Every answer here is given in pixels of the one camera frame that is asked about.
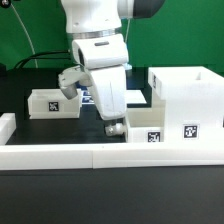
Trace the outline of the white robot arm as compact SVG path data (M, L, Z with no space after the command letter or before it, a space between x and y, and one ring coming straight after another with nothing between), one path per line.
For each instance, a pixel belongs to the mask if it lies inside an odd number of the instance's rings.
M109 136L121 135L126 115L126 72L129 61L121 20L150 18L165 0L61 0L74 67L58 76L62 93L77 96L77 87L90 92Z

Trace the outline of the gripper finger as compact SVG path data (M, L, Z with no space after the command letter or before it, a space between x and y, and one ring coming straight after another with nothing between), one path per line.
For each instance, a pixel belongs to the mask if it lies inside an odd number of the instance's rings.
M107 136L122 135L124 133L124 126L119 122L108 121L105 123L104 130Z

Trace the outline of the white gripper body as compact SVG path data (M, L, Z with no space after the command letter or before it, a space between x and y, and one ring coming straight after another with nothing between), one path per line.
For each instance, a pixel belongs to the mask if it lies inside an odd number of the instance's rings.
M123 118L126 113L126 73L122 65L90 71L88 88L101 118Z

